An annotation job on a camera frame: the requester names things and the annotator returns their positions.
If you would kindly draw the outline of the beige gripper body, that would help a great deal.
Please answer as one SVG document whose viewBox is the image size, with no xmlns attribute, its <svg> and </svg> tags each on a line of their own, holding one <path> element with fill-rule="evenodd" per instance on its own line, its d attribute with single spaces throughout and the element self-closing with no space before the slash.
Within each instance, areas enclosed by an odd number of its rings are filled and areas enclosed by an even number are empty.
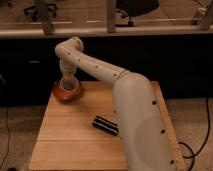
<svg viewBox="0 0 213 171">
<path fill-rule="evenodd" d="M 60 70 L 62 72 L 62 82 L 63 83 L 74 83 L 77 67 L 73 64 L 66 63 L 64 61 L 60 62 Z"/>
</svg>

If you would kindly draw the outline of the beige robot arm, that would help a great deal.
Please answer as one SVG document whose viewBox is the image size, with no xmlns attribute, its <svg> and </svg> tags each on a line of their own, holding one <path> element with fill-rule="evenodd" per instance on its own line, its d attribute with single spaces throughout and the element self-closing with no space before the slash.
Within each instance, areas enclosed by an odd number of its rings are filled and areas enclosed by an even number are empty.
<svg viewBox="0 0 213 171">
<path fill-rule="evenodd" d="M 83 48 L 78 37 L 56 45 L 62 72 L 53 88 L 56 98 L 71 100 L 78 94 L 77 69 L 111 86 L 128 171 L 175 171 L 177 165 L 151 81 L 142 74 L 88 56 Z"/>
</svg>

